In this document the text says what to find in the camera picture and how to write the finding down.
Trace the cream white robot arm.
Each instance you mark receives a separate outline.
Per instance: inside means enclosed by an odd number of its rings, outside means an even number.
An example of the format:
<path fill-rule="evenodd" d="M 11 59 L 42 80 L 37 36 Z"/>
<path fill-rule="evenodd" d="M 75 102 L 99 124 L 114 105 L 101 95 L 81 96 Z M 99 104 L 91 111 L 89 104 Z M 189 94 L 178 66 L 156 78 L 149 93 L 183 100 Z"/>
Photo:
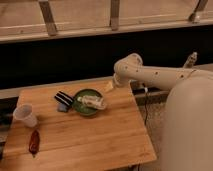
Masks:
<path fill-rule="evenodd" d="M 114 64 L 108 91 L 137 80 L 169 93 L 161 147 L 162 171 L 213 171 L 213 71 L 145 66 L 132 53 Z"/>

